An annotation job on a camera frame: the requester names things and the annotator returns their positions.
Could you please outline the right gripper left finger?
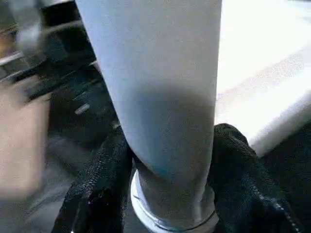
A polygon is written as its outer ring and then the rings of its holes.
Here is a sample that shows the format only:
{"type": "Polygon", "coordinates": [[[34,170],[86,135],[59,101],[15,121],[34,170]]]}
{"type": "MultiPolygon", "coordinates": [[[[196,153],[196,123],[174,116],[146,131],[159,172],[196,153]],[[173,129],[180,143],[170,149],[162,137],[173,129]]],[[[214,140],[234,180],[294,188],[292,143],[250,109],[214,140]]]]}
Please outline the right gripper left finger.
{"type": "Polygon", "coordinates": [[[121,233],[132,172],[132,153],[114,129],[66,193],[54,233],[121,233]]]}

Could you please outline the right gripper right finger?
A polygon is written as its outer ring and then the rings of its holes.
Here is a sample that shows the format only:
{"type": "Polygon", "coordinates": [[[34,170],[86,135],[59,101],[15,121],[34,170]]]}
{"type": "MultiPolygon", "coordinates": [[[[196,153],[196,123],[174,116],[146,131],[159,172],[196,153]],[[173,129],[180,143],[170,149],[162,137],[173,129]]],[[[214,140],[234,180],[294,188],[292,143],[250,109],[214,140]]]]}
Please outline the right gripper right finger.
{"type": "Polygon", "coordinates": [[[234,126],[214,126],[208,183],[219,217],[216,233],[302,233],[291,206],[246,137],[234,126]]]}

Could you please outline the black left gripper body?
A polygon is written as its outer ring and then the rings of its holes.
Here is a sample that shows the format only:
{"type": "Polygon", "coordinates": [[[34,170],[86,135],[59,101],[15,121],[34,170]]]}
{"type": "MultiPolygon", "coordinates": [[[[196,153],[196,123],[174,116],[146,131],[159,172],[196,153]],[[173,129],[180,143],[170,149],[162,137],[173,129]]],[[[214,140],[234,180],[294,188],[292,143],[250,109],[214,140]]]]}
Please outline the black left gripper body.
{"type": "Polygon", "coordinates": [[[78,143],[101,143],[116,112],[101,73],[88,66],[69,75],[51,96],[49,134],[78,143]]]}

